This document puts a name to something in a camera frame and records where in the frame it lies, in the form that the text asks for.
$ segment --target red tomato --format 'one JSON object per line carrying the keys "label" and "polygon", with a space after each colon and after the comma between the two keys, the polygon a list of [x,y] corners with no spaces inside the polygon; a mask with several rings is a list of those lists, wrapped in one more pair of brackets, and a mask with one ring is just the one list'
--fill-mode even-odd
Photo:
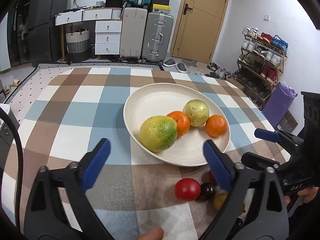
{"label": "red tomato", "polygon": [[181,179],[174,186],[174,194],[179,200],[193,201],[199,197],[201,186],[194,179]]}
{"label": "red tomato", "polygon": [[212,174],[212,172],[209,171],[208,174],[209,174],[209,179],[211,180],[212,184],[213,184],[214,186],[217,186],[216,178],[214,177],[214,175]]}

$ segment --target drawer knob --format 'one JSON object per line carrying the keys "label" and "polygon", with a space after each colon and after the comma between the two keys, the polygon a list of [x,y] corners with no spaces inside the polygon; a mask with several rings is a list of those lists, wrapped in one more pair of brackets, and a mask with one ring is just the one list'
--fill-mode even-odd
{"label": "drawer knob", "polygon": [[9,135],[9,129],[7,127],[3,128],[3,132],[5,135]]}

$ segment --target refrigerator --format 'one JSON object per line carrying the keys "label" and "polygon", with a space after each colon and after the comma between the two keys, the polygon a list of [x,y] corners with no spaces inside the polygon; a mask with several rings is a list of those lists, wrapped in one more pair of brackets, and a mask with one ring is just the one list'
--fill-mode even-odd
{"label": "refrigerator", "polygon": [[66,10],[67,1],[30,0],[28,43],[33,66],[61,58],[60,26],[55,26],[55,15]]}

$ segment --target blue sneaker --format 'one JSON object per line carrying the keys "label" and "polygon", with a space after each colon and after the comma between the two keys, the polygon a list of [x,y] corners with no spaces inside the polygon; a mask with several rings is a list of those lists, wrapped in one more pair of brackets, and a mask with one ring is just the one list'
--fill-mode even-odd
{"label": "blue sneaker", "polygon": [[281,40],[276,47],[283,50],[284,54],[287,55],[288,43],[284,40]]}
{"label": "blue sneaker", "polygon": [[276,35],[276,36],[274,36],[274,37],[272,38],[272,41],[270,42],[270,44],[273,45],[273,46],[277,46],[277,44],[278,44],[280,41],[282,41],[282,39],[281,39],[278,35]]}

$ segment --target gray suitcase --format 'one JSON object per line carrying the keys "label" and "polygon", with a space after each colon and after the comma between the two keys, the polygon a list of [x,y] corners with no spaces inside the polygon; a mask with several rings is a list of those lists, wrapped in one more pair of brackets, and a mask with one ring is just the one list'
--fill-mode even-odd
{"label": "gray suitcase", "polygon": [[142,44],[142,63],[152,61],[163,64],[172,27],[173,16],[159,12],[148,13]]}
{"label": "gray suitcase", "polygon": [[147,20],[146,9],[125,8],[120,38],[120,56],[140,58],[144,28]]}

